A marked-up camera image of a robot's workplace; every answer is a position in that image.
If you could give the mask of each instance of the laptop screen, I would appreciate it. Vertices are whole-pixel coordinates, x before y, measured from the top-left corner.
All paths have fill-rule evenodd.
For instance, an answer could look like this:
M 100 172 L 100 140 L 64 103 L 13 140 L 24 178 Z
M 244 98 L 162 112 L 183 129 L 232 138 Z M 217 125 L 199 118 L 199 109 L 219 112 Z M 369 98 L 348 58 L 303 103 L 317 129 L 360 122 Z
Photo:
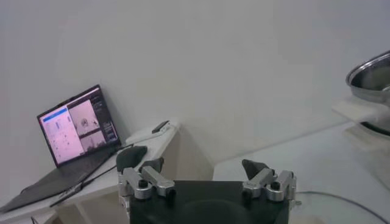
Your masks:
M 38 120 L 57 166 L 108 144 L 120 144 L 99 85 Z

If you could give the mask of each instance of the black cable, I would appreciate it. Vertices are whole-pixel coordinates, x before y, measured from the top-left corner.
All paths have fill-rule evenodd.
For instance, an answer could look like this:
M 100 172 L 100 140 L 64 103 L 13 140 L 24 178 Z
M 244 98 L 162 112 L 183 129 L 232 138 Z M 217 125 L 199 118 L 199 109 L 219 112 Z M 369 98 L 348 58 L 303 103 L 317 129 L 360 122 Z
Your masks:
M 34 217 L 31 217 L 31 222 L 32 222 L 32 224 L 39 224 L 38 221 Z
M 92 181 L 94 181 L 94 180 L 96 180 L 97 178 L 101 177 L 103 174 L 105 174 L 105 173 L 107 173 L 107 172 L 113 170 L 114 168 L 116 168 L 116 165 L 113 166 L 113 167 L 111 167 L 111 168 L 109 168 L 109 169 L 107 169 L 106 171 L 102 172 L 102 173 L 99 174 L 98 176 L 96 176 L 96 177 L 94 177 L 94 178 L 92 178 L 92 179 L 90 179 L 90 180 L 84 181 L 83 184 L 82 184 L 82 187 L 87 186 L 87 185 L 90 184 Z
M 341 199 L 341 200 L 344 200 L 346 202 L 349 202 L 353 205 L 356 205 L 357 207 L 360 207 L 361 209 L 371 213 L 372 215 L 374 215 L 376 218 L 380 219 L 383 223 L 385 224 L 390 224 L 389 221 L 387 221 L 385 218 L 383 218 L 381 215 L 377 214 L 376 212 L 374 212 L 373 210 L 365 207 L 364 205 L 362 204 L 359 204 L 355 201 L 352 201 L 351 199 L 348 199 L 348 198 L 344 198 L 342 196 L 339 196 L 339 195 L 335 195 L 335 194 L 329 194 L 329 193 L 326 193 L 326 192 L 320 192 L 320 191 L 301 191 L 301 192 L 297 192 L 297 194 L 318 194 L 318 195 L 325 195 L 325 196 L 329 196 L 329 197 L 333 197 L 333 198 L 338 198 L 338 199 Z

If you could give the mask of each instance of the laptop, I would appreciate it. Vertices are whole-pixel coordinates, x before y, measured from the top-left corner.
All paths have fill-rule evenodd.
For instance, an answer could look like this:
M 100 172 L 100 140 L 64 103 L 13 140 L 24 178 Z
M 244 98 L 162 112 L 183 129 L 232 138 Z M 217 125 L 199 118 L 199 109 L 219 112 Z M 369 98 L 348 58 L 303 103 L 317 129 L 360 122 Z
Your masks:
M 1 207 L 1 213 L 57 195 L 80 183 L 121 146 L 99 85 L 37 118 L 57 168 Z

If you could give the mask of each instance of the metal bracket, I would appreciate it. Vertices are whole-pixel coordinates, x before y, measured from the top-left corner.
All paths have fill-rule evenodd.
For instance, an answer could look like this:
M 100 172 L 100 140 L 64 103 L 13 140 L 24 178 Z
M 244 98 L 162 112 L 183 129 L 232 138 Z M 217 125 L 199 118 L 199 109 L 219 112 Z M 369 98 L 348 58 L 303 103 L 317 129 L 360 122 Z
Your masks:
M 152 196 L 152 185 L 142 179 L 133 168 L 124 169 L 122 181 L 125 185 L 130 185 L 131 194 L 134 194 L 136 199 L 145 200 Z
M 292 171 L 283 170 L 277 179 L 266 186 L 267 198 L 270 201 L 294 200 L 297 178 Z
M 274 180 L 274 171 L 264 168 L 251 180 L 243 182 L 243 195 L 247 198 L 258 198 L 261 195 L 261 189 Z
M 170 197 L 176 193 L 175 182 L 168 180 L 159 174 L 151 166 L 142 168 L 142 177 L 156 187 L 157 194 L 162 197 Z

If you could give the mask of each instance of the stainless steel bowl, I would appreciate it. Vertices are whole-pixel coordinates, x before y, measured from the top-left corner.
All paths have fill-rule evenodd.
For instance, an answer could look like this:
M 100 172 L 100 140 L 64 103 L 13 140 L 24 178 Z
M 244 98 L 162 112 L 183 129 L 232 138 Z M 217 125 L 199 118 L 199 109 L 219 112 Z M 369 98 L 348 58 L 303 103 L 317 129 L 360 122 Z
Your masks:
M 354 96 L 390 106 L 390 51 L 354 68 L 346 82 Z

